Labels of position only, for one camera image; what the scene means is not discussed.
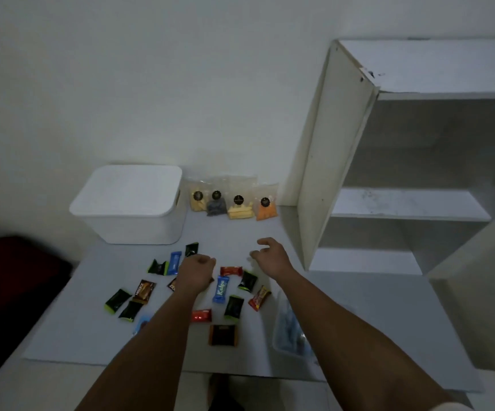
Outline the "person's right hand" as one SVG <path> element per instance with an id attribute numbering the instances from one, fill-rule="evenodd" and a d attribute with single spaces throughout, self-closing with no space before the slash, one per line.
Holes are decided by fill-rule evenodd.
<path id="1" fill-rule="evenodd" d="M 257 244 L 263 246 L 258 250 L 269 250 L 269 260 L 266 263 L 256 263 L 263 273 L 281 283 L 284 280 L 297 275 L 298 272 L 293 268 L 289 256 L 281 243 L 272 237 L 260 238 Z"/>

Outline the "person's left hand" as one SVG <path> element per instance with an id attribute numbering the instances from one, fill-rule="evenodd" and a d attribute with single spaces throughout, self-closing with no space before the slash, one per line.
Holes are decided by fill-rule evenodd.
<path id="1" fill-rule="evenodd" d="M 190 267 L 185 258 L 178 269 L 175 295 L 196 298 L 213 280 L 215 267 Z"/>

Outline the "person's right forearm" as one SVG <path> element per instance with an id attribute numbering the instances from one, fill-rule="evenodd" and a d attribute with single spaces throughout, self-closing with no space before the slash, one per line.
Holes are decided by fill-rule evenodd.
<path id="1" fill-rule="evenodd" d="M 471 411 L 390 338 L 294 269 L 268 275 L 284 291 L 343 411 Z"/>

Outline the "person's left forearm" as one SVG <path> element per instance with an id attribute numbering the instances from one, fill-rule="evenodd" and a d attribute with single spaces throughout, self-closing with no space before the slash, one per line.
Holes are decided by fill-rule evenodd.
<path id="1" fill-rule="evenodd" d="M 174 411 L 191 314 L 202 289 L 177 287 L 100 374 L 75 411 Z"/>

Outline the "red yellow snack packet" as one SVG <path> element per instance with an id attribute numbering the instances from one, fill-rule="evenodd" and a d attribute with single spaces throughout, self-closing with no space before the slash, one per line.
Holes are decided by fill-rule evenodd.
<path id="1" fill-rule="evenodd" d="M 248 305 L 254 311 L 258 312 L 270 295 L 271 290 L 265 285 L 261 285 L 258 292 L 248 301 Z"/>

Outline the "clear bag of orange snacks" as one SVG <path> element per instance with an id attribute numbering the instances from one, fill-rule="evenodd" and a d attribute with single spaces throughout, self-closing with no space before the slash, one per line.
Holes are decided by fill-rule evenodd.
<path id="1" fill-rule="evenodd" d="M 278 188 L 279 184 L 262 184 L 255 187 L 253 194 L 256 221 L 263 221 L 278 216 Z"/>

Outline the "clear bag of yellow sticks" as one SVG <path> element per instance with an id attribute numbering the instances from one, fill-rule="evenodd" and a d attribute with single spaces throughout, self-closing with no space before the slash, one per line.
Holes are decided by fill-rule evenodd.
<path id="1" fill-rule="evenodd" d="M 253 188 L 257 184 L 254 176 L 234 176 L 229 178 L 225 199 L 230 220 L 250 219 L 255 216 Z"/>

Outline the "clear bag of pale yellow snacks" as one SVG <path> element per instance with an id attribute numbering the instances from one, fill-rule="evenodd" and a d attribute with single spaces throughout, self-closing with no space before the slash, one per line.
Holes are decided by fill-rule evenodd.
<path id="1" fill-rule="evenodd" d="M 206 212 L 210 185 L 204 180 L 188 180 L 189 205 L 194 212 Z"/>

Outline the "white storage box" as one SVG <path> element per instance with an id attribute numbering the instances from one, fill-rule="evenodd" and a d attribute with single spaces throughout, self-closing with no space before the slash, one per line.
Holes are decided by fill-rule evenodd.
<path id="1" fill-rule="evenodd" d="M 179 240 L 186 220 L 187 203 L 177 192 L 171 211 L 149 215 L 78 215 L 108 244 L 170 245 Z"/>

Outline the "black orange snack packet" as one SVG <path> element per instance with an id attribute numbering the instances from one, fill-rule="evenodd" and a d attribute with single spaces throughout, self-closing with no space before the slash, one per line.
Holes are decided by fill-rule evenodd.
<path id="1" fill-rule="evenodd" d="M 238 345 L 238 327 L 236 325 L 210 325 L 210 346 L 232 346 Z"/>

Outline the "clear plastic container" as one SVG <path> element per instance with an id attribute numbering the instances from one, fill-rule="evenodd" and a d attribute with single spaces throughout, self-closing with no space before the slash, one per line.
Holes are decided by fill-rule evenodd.
<path id="1" fill-rule="evenodd" d="M 319 365 L 310 343 L 283 290 L 277 299 L 272 346 L 275 351 Z"/>

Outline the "light blue snack packet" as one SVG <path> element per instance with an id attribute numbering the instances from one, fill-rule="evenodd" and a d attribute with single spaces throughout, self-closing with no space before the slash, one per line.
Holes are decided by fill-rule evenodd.
<path id="1" fill-rule="evenodd" d="M 133 336 L 137 335 L 152 319 L 153 315 L 143 315 L 136 324 Z"/>

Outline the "white storage box lid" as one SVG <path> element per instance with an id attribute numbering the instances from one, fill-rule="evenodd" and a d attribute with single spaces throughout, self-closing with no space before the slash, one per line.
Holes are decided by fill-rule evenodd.
<path id="1" fill-rule="evenodd" d="M 69 206 L 88 216 L 155 216 L 173 211 L 183 171 L 175 165 L 106 165 L 97 168 Z"/>

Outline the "white wooden shelf unit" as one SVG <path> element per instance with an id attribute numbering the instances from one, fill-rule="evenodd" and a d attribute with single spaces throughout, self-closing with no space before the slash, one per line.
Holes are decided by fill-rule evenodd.
<path id="1" fill-rule="evenodd" d="M 334 41 L 297 211 L 308 271 L 446 277 L 495 249 L 495 39 Z"/>

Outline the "white cabinet door panel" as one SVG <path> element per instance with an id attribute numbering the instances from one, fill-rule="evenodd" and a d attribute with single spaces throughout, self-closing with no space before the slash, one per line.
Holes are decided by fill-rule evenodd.
<path id="1" fill-rule="evenodd" d="M 427 276 L 473 365 L 495 371 L 495 220 Z"/>

